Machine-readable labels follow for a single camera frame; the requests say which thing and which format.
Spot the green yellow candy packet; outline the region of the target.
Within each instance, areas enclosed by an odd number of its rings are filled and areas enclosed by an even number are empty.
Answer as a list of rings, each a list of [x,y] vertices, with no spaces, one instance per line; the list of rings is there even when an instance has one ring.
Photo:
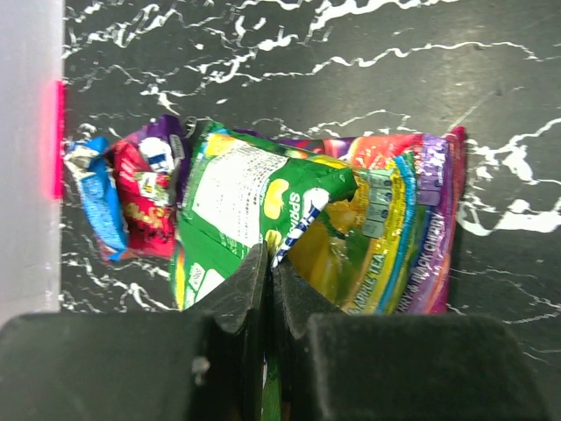
[[[329,203],[288,254],[299,275],[342,311],[390,310],[407,279],[416,218],[415,155],[352,166],[357,189]]]

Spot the purple Fox's candy packet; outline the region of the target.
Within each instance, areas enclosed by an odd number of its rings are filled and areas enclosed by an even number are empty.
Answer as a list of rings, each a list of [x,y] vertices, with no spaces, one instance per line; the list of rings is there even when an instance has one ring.
[[[127,238],[124,251],[99,240],[105,260],[170,259],[176,200],[182,197],[191,146],[178,118],[164,114],[103,151],[117,188]]]

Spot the blue chocolate snack packet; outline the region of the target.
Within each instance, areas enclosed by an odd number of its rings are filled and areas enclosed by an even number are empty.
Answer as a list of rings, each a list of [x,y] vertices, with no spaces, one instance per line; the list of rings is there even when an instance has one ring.
[[[75,180],[87,220],[105,260],[119,261],[128,250],[127,231],[104,137],[68,145],[64,163]]]

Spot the purple berries candy packet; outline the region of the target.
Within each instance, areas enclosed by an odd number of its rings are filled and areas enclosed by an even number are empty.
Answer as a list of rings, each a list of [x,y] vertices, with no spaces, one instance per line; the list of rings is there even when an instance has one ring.
[[[279,139],[280,151],[341,168],[372,168],[380,156],[415,155],[416,218],[407,279],[390,310],[379,314],[442,312],[448,297],[458,201],[465,184],[465,130],[438,137],[413,132],[336,139]]]

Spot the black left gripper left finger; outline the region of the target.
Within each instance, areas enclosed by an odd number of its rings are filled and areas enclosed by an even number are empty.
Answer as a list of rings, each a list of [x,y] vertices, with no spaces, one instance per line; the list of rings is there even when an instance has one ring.
[[[257,420],[266,247],[183,312],[36,313],[1,330],[4,420]]]

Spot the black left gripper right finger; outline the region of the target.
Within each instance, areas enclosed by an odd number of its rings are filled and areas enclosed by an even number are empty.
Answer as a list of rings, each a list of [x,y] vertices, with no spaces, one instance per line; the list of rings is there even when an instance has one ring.
[[[293,420],[547,420],[506,327],[480,316],[350,316],[273,270],[281,396]]]

